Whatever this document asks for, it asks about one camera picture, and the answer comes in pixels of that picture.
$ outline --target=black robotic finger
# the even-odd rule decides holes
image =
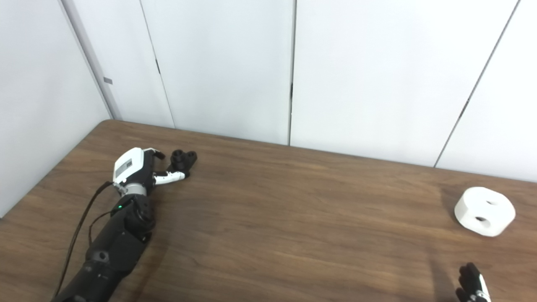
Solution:
[[[459,271],[461,273],[459,283],[467,293],[475,293],[478,290],[483,290],[480,280],[481,273],[473,263],[467,263]]]
[[[458,288],[455,293],[457,294],[457,298],[460,302],[469,302],[471,301],[470,296],[466,293],[466,291],[462,288]]]

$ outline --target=white wall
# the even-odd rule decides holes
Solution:
[[[433,166],[515,3],[298,1],[291,145]]]
[[[286,144],[292,0],[142,0],[177,128]]]
[[[537,182],[535,16],[522,0],[437,167]]]
[[[174,127],[140,2],[63,3],[115,118]]]
[[[109,115],[57,0],[0,0],[0,217]]]

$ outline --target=hole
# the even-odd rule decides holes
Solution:
[[[477,219],[477,221],[479,221],[481,225],[483,225],[483,227],[490,227],[490,221],[487,220],[486,218],[476,217],[475,219]]]

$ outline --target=robotic hand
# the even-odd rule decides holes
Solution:
[[[458,288],[456,294],[460,302],[491,302],[485,279],[473,263],[466,264],[459,271],[462,288]]]
[[[84,264],[52,302],[107,302],[119,282],[132,272],[155,227],[154,205],[148,196],[156,185],[189,177],[198,158],[196,152],[175,150],[167,170],[154,172],[154,157],[162,160],[165,155],[153,148],[132,148],[115,162],[113,182],[100,191],[112,184],[121,198],[99,235],[93,242],[90,239]]]

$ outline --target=white foam block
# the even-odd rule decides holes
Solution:
[[[466,190],[455,205],[455,216],[463,227],[495,237],[514,220],[516,212],[503,194],[475,186]]]

